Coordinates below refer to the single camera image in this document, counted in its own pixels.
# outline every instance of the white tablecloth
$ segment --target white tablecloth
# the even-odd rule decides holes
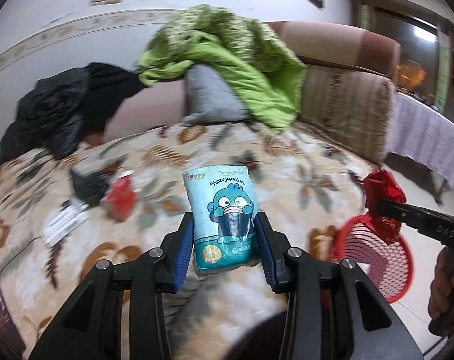
[[[400,92],[395,97],[387,152],[425,165],[454,186],[454,123]]]

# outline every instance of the teal tissue package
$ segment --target teal tissue package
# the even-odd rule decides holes
[[[216,165],[183,174],[194,217],[198,275],[259,262],[253,219],[259,203],[245,166]]]

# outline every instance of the perforated basket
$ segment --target perforated basket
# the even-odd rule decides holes
[[[344,258],[369,264],[369,279],[389,303],[405,295],[412,282],[414,267],[409,247],[402,237],[399,242],[386,245],[356,216],[339,231],[333,253],[333,262]]]

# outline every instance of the red snack bag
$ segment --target red snack bag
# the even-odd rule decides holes
[[[398,242],[402,223],[380,216],[377,211],[377,204],[382,198],[393,200],[397,203],[405,203],[404,192],[397,185],[392,173],[384,169],[370,173],[364,179],[363,184],[366,197],[365,206],[369,211],[364,215],[362,223],[387,245]]]
[[[130,184],[130,175],[119,177],[103,200],[111,218],[122,222],[127,220],[137,200],[137,194]]]

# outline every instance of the patterned green fabric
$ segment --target patterned green fabric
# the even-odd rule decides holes
[[[306,67],[265,23],[205,4],[181,12],[154,35],[139,77],[174,79],[195,61],[213,66],[268,126],[286,128],[300,111]]]

